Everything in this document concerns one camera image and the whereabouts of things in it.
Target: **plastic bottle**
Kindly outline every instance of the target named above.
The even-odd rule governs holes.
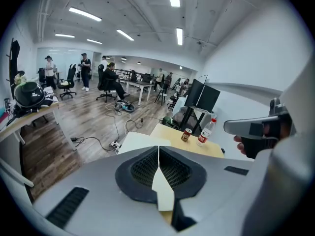
[[[197,144],[199,146],[203,146],[205,144],[205,142],[208,140],[208,137],[211,135],[213,129],[215,128],[215,124],[216,124],[217,120],[212,118],[211,122],[209,122],[204,129],[201,131],[198,139],[197,139]]]

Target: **white shirt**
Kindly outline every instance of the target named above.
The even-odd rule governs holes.
[[[48,77],[54,76],[54,69],[48,70],[48,68],[54,68],[54,63],[52,61],[47,62],[45,75]]]
[[[184,84],[185,80],[186,80],[186,79],[181,79],[181,80],[179,81],[179,84],[180,84],[180,85],[181,85],[182,83]]]
[[[107,62],[106,60],[102,60],[102,61],[100,62],[100,64],[104,66],[104,68],[103,68],[103,72],[104,72],[104,71],[106,70],[106,67],[107,67],[107,65],[108,65],[108,62]]]

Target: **person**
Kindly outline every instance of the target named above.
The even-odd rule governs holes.
[[[166,76],[165,81],[164,81],[164,86],[163,86],[163,90],[164,92],[167,91],[167,88],[171,85],[172,83],[172,75],[173,73],[169,73],[169,75]]]
[[[56,89],[57,87],[54,81],[53,59],[49,55],[45,59],[47,60],[46,69],[45,69],[46,84],[48,87],[52,87],[53,89]]]
[[[163,78],[163,73],[162,73],[162,68],[160,68],[157,74],[156,82],[154,84],[154,92],[157,90],[158,84],[161,86],[162,78]]]
[[[108,86],[110,88],[113,88],[116,90],[120,100],[118,102],[123,101],[125,98],[124,94],[126,93],[125,90],[123,89],[122,85],[118,82],[116,82],[116,79],[118,79],[118,74],[114,72],[115,70],[115,63],[111,62],[108,64],[106,70],[104,71],[104,78],[112,79],[114,81],[110,81]]]
[[[104,68],[103,68],[103,72],[104,72],[107,68],[107,65],[108,65],[108,62],[106,60],[106,56],[102,57],[102,61],[100,62],[100,64],[104,66]]]
[[[264,126],[263,129],[263,134],[267,135],[269,133],[270,125],[267,124]],[[280,133],[279,133],[279,141],[282,139],[288,137],[290,135],[290,129],[291,129],[291,124],[285,121],[282,121],[280,123]],[[245,147],[244,144],[242,143],[242,137],[240,136],[234,136],[233,138],[234,141],[238,142],[239,144],[236,146],[236,148],[243,154],[246,155]]]
[[[86,92],[88,92],[89,89],[89,70],[91,67],[91,61],[87,58],[87,54],[83,53],[81,54],[82,56],[82,60],[81,60],[81,64],[79,64],[79,66],[81,67],[81,76],[82,76],[82,81],[83,81],[83,87],[81,88],[81,90],[85,90]]]
[[[179,81],[179,85],[180,85],[179,93],[181,93],[184,88],[188,89],[188,83],[189,83],[189,79],[181,79]]]

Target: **black monitor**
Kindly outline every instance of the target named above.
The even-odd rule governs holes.
[[[197,107],[203,110],[207,110],[209,113],[211,113],[218,97],[219,97],[220,91],[211,88],[209,86],[205,86],[203,88],[203,92],[201,94],[201,97],[199,98]]]
[[[204,84],[197,81],[196,79],[193,80],[191,88],[188,89],[189,94],[185,103],[187,107],[196,107],[198,99],[202,93],[202,89]]]

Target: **man sitting in chair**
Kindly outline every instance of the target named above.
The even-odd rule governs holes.
[[[118,75],[114,72],[115,70],[115,63],[109,63],[106,70],[104,71],[104,78],[107,79],[112,79],[113,81],[109,82],[109,87],[113,88],[116,90],[120,100],[118,100],[118,102],[123,101],[123,99],[125,98],[124,94],[126,93],[125,90],[123,89],[122,85],[118,82],[116,82],[116,80],[118,79]]]

